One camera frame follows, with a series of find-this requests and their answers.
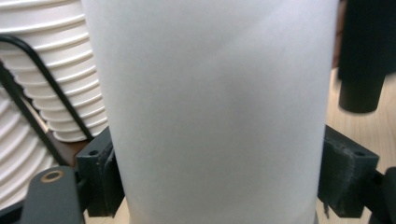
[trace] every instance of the black plastic bracket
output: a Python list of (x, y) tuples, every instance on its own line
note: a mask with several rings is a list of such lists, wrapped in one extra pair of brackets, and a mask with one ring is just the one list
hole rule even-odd
[(84, 223), (72, 168), (50, 168), (36, 175), (30, 182), (21, 224), (32, 223)]
[(92, 193), (90, 217), (114, 216), (124, 198), (120, 172), (108, 127), (77, 154), (78, 173)]
[(339, 217), (361, 217), (372, 211), (370, 224), (396, 223), (396, 168), (385, 175), (376, 169), (379, 157), (326, 127), (318, 197)]

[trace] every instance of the white paper cup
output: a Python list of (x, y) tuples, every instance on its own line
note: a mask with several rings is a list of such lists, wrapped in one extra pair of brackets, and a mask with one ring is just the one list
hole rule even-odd
[(336, 2), (82, 2), (129, 223), (314, 222)]
[[(71, 61), (80, 54), (90, 50), (92, 50), (91, 44), (89, 38), (86, 38), (69, 45), (60, 45), (59, 48), (39, 51), (38, 55), (45, 65), (59, 64), (64, 61)], [(0, 58), (3, 61), (5, 67), (9, 70), (36, 68), (32, 60), (24, 53), (0, 55)]]
[[(76, 78), (75, 80), (70, 80), (58, 84), (66, 95), (76, 94), (77, 92), (83, 91), (98, 82), (98, 77), (95, 74), (94, 68), (92, 70), (93, 71), (90, 74), (84, 74), (83, 76), (81, 76), (80, 78)], [(28, 97), (32, 99), (56, 96), (55, 91), (48, 83), (45, 83), (45, 85), (40, 87), (25, 87), (24, 92)]]
[[(46, 30), (11, 35), (23, 40), (36, 51), (42, 51), (87, 38), (88, 29), (85, 21), (77, 21)], [(21, 52), (13, 45), (0, 43), (0, 55), (15, 54), (16, 51)]]
[(5, 10), (16, 7), (36, 7), (62, 1), (65, 0), (9, 0), (0, 2), (0, 8)]
[(81, 2), (78, 0), (59, 1), (45, 5), (0, 6), (0, 33), (2, 34), (32, 30), (35, 27), (46, 26), (49, 22), (64, 21), (84, 13)]
[[(49, 67), (49, 71), (58, 83), (83, 77), (95, 69), (95, 62), (93, 60), (92, 53), (61, 66)], [(23, 87), (42, 87), (48, 85), (47, 80), (37, 69), (14, 69), (12, 73), (15, 76), (15, 80)]]
[[(75, 106), (78, 114), (84, 118), (85, 116), (89, 116), (91, 113), (95, 113), (96, 110), (104, 109), (102, 94), (92, 97), (91, 99), (84, 102), (84, 104)], [(55, 121), (64, 121), (71, 120), (69, 112), (66, 110), (64, 106), (60, 106), (57, 108), (51, 108), (40, 111), (41, 118), (45, 120), (55, 120)]]
[[(69, 95), (67, 98), (73, 106), (85, 105), (91, 98), (100, 95), (101, 90), (99, 82), (94, 83), (88, 89), (83, 90), (77, 94)], [(40, 110), (52, 110), (63, 107), (64, 104), (61, 102), (58, 96), (36, 98), (33, 100), (33, 105)]]
[(8, 126), (15, 116), (18, 116), (18, 113), (11, 108), (9, 101), (0, 104), (0, 132)]
[(0, 186), (0, 203), (10, 198), (18, 189), (29, 184), (30, 179), (38, 172), (45, 156), (46, 149), (37, 145), (29, 160), (5, 184)]
[[(87, 117), (82, 119), (84, 124), (87, 127), (94, 126), (94, 124), (98, 122), (102, 122), (103, 120), (107, 120), (106, 111), (103, 111), (99, 114)], [(78, 125), (74, 120), (64, 121), (64, 122), (56, 122), (56, 121), (49, 121), (47, 122), (49, 128), (55, 132), (74, 132), (76, 130), (80, 130)]]
[(21, 114), (14, 114), (10, 117), (10, 120), (6, 123), (5, 126), (0, 129), (0, 148), (4, 146), (8, 146), (13, 143), (13, 139), (7, 140), (7, 136), (14, 132), (15, 129), (20, 128), (19, 122), (21, 119)]
[[(103, 123), (97, 123), (95, 126), (88, 127), (92, 136), (98, 135), (108, 126), (107, 120), (102, 122)], [(77, 130), (73, 132), (54, 132), (53, 136), (63, 142), (77, 142), (87, 139), (83, 132)]]
[(13, 175), (15, 175), (20, 167), (23, 166), (33, 155), (37, 146), (38, 138), (36, 136), (27, 135), (18, 147), (14, 147), (12, 154), (6, 160), (0, 163), (0, 185), (5, 184)]
[(14, 138), (15, 144), (2, 147), (2, 150), (0, 151), (0, 163), (7, 160), (7, 158), (16, 150), (16, 148), (20, 146), (24, 139), (28, 137), (29, 130), (30, 128), (26, 126), (20, 131), (20, 134)]

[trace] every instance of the wooden surface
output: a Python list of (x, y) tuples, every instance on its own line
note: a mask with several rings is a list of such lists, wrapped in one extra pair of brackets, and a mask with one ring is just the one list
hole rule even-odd
[[(383, 88), (378, 109), (368, 115), (349, 114), (338, 107), (339, 84), (332, 72), (327, 124), (380, 156), (377, 170), (381, 173), (390, 166), (396, 166), (396, 77), (388, 77)], [(338, 218), (330, 212), (327, 219), (323, 204), (318, 201), (319, 224), (367, 224), (369, 211), (364, 211), (359, 219)], [(87, 218), (87, 224), (129, 224), (129, 213), (124, 200), (115, 218)]]

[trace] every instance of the stack of paper cups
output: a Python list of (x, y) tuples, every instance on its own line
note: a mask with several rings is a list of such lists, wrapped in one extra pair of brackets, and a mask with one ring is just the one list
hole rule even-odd
[[(37, 51), (93, 136), (107, 126), (89, 34), (78, 0), (0, 3), (0, 34), (14, 35)], [(26, 96), (33, 99), (34, 107), (40, 110), (55, 138), (65, 142), (86, 138), (24, 52), (0, 43), (0, 59), (24, 87)]]
[(47, 149), (0, 91), (0, 209), (22, 200), (30, 180), (53, 165)]

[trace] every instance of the mounting hole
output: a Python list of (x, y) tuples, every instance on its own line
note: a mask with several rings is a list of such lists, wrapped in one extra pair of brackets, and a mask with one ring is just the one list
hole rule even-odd
[(357, 155), (357, 156), (365, 156), (364, 153), (359, 152), (359, 151), (355, 151), (354, 153), (355, 153), (355, 155)]
[(54, 182), (62, 178), (62, 176), (64, 176), (63, 171), (51, 171), (41, 176), (41, 182), (43, 183)]
[(90, 156), (94, 156), (94, 155), (97, 155), (99, 152), (98, 152), (98, 150), (94, 150), (94, 151), (90, 151)]

